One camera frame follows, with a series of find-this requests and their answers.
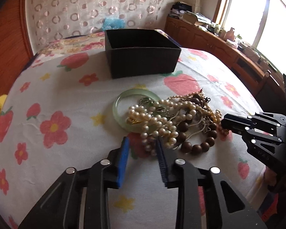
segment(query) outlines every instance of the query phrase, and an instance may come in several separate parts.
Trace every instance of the window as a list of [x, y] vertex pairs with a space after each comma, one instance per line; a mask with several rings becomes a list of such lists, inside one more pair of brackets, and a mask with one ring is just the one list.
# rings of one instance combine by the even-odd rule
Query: window
[[222, 26], [286, 73], [286, 7], [280, 0], [230, 0]]

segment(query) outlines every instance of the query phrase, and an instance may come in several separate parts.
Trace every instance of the open box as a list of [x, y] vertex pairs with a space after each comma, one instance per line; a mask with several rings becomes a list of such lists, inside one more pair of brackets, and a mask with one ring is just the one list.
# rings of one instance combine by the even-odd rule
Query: open box
[[105, 48], [112, 78], [174, 72], [181, 49], [155, 30], [105, 31]]

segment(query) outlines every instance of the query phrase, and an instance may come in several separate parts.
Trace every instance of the bedsheet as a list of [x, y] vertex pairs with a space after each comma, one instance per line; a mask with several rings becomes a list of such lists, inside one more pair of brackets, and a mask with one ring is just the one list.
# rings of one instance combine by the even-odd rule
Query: bedsheet
[[[0, 116], [0, 214], [12, 228], [66, 168], [89, 168], [118, 148], [123, 136], [135, 140], [111, 111], [127, 89], [167, 98], [203, 88], [211, 108], [223, 114], [261, 111], [243, 83], [210, 53], [182, 48], [169, 76], [113, 80], [104, 50], [104, 33], [52, 42], [9, 92]], [[123, 187], [108, 192], [112, 228], [175, 228], [178, 191], [164, 187], [155, 157], [133, 150]], [[261, 187], [265, 167], [246, 152], [239, 135], [219, 136], [197, 157], [178, 154], [199, 168], [219, 167], [249, 201]]]

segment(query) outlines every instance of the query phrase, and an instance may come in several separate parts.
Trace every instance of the jewelry pile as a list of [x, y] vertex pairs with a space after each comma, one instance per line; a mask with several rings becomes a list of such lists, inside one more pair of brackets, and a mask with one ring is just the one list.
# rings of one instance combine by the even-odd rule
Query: jewelry pile
[[[216, 130], [225, 136], [229, 134], [229, 130], [221, 127], [221, 112], [216, 110], [214, 113], [208, 105], [210, 100], [202, 89], [185, 96], [174, 95], [166, 100], [142, 98], [139, 104], [129, 107], [127, 123], [142, 124], [142, 144], [145, 151], [153, 156], [156, 155], [154, 144], [157, 136], [162, 136], [167, 148], [176, 149], [181, 145], [183, 153], [198, 155], [215, 144]], [[196, 131], [187, 135], [190, 127]], [[207, 139], [200, 145], [192, 145], [188, 140], [200, 132], [204, 132]]]

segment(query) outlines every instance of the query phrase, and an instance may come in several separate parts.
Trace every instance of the green bangle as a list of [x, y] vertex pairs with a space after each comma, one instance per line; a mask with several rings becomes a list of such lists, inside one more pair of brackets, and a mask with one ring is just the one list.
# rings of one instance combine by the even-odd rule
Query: green bangle
[[138, 124], [129, 125], [118, 115], [117, 107], [118, 107], [118, 104], [121, 98], [131, 96], [131, 95], [143, 95], [143, 96], [149, 97], [150, 99], [154, 101], [158, 101], [160, 98], [155, 93], [149, 90], [146, 90], [146, 89], [129, 89], [119, 94], [118, 98], [114, 101], [113, 106], [112, 106], [112, 113], [113, 113], [113, 117], [116, 120], [116, 122], [126, 131], [141, 132], [141, 125], [138, 125]]

